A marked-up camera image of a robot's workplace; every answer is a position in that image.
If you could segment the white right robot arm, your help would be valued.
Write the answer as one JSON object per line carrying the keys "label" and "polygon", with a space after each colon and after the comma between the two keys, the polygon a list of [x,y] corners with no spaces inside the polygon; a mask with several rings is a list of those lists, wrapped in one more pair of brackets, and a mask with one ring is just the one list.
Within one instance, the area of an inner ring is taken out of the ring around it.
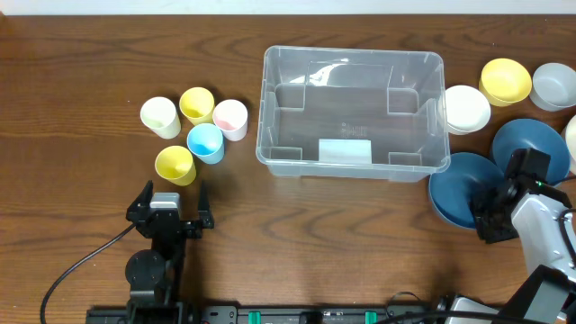
{"label": "white right robot arm", "polygon": [[449,316],[447,323],[501,323],[505,317],[554,323],[575,321],[575,209],[566,193],[547,184],[529,186],[508,220],[519,237],[529,277],[499,310],[456,297],[450,311],[473,312],[473,318]]}

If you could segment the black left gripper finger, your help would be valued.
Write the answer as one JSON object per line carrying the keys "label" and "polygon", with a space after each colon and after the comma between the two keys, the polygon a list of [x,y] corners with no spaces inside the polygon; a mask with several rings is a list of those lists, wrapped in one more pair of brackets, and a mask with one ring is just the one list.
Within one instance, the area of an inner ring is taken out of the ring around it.
{"label": "black left gripper finger", "polygon": [[153,181],[148,180],[140,194],[126,211],[127,221],[145,221],[149,217],[150,203],[153,197]]}
{"label": "black left gripper finger", "polygon": [[203,228],[213,228],[214,218],[212,216],[211,206],[209,202],[208,190],[204,181],[201,182],[200,194],[198,201],[198,215],[202,222]]}

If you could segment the large cream bowl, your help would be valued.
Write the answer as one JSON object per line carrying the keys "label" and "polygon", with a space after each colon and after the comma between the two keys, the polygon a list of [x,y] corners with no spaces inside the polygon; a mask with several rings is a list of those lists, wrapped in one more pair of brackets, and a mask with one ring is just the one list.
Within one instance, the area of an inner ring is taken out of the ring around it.
{"label": "large cream bowl", "polygon": [[570,172],[576,174],[576,116],[573,116],[564,130],[562,131],[562,137],[565,140],[567,149],[570,154]]}

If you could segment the large blue bowl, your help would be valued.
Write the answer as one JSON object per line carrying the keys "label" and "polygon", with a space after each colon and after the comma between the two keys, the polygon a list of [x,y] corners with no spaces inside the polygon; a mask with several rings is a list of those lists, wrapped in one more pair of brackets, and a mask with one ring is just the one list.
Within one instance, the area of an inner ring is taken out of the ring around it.
{"label": "large blue bowl", "polygon": [[486,157],[458,152],[451,155],[446,171],[429,178],[428,197],[442,220],[457,228],[475,230],[469,202],[478,192],[503,181],[503,172]]}
{"label": "large blue bowl", "polygon": [[490,158],[505,172],[512,153],[517,149],[537,149],[550,156],[545,178],[549,185],[569,174],[571,156],[564,139],[541,121],[516,119],[504,124],[491,143]]}

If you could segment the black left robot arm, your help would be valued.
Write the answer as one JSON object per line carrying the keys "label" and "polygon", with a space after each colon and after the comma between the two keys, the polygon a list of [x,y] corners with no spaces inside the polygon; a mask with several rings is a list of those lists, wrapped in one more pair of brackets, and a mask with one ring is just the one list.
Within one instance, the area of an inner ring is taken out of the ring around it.
{"label": "black left robot arm", "polygon": [[151,248],[135,253],[127,262],[130,284],[127,303],[129,323],[198,323],[197,309],[179,300],[185,263],[186,242],[200,239],[203,230],[214,227],[207,188],[201,185],[198,218],[181,219],[178,193],[154,193],[147,182],[127,208],[126,219],[140,235],[151,240]]}

